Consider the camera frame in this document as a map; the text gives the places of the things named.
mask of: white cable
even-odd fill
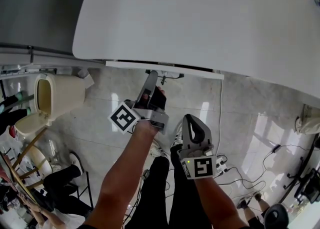
[[[219,116],[219,142],[218,142],[218,146],[216,148],[216,152],[215,155],[217,156],[218,151],[219,151],[219,146],[220,146],[220,141],[221,141],[221,116],[222,116],[222,93],[223,93],[223,83],[222,83],[222,79],[221,81],[221,90],[220,90],[220,116]]]
[[[232,192],[234,191],[234,189],[232,188],[231,184],[226,184],[226,186],[230,187],[231,188],[231,192],[228,194],[228,196],[230,197]]]

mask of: white table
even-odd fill
[[[312,0],[84,0],[73,53],[228,71],[320,98],[319,43]]]

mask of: black pants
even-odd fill
[[[77,166],[71,165],[63,170],[48,175],[44,179],[44,187],[54,201],[55,208],[64,214],[76,214],[87,217],[91,207],[79,200],[77,197],[70,196],[66,185],[74,178],[80,176]]]
[[[149,177],[143,183],[140,202],[125,229],[212,228],[202,207],[195,182],[187,179],[179,161],[177,151],[180,149],[181,145],[171,148],[175,188],[169,224],[165,194],[169,160],[157,157],[150,168]]]
[[[16,98],[15,95],[12,95],[1,102],[0,105],[4,105],[4,107],[6,108],[17,101],[18,98]],[[0,114],[0,135],[2,135],[6,131],[8,126],[15,125],[17,121],[27,116],[27,109],[18,109],[10,112],[11,110],[12,108]]]

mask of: white plastic container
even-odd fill
[[[45,125],[50,126],[57,117],[83,105],[85,90],[85,82],[81,78],[39,74],[34,83],[36,113],[17,121],[14,125],[16,130],[28,136]]]

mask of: toilet lid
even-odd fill
[[[32,113],[15,123],[15,129],[23,136],[37,132],[48,123],[44,113]]]

